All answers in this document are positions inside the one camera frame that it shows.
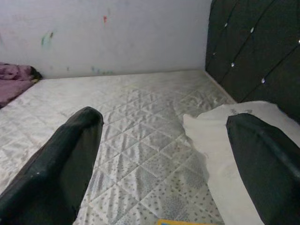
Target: black tufted headboard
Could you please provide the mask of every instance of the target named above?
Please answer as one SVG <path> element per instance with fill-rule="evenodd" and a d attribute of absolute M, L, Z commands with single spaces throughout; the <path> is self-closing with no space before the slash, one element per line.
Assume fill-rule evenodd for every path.
<path fill-rule="evenodd" d="M 213 0 L 206 70 L 238 102 L 300 122 L 300 0 Z"/>

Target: bedroom wall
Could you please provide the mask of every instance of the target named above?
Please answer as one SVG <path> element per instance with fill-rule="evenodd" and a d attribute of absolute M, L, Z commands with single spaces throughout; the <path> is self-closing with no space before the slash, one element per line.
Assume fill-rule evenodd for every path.
<path fill-rule="evenodd" d="M 0 61 L 48 78 L 204 68 L 211 0 L 2 0 Z"/>

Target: quilted pattern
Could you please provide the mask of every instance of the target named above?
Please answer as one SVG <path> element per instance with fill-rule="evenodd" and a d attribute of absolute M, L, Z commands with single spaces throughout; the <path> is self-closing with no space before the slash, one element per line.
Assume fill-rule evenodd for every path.
<path fill-rule="evenodd" d="M 0 110 L 0 192 L 73 113 L 103 116 L 102 139 L 75 225 L 223 224 L 182 127 L 232 103 L 200 71 L 43 80 Z"/>

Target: purple cloth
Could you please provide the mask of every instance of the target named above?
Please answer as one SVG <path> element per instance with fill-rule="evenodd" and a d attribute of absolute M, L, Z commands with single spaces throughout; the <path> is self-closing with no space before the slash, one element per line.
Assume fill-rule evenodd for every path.
<path fill-rule="evenodd" d="M 18 66 L 0 62 L 0 108 L 22 94 L 34 83 L 31 66 Z"/>

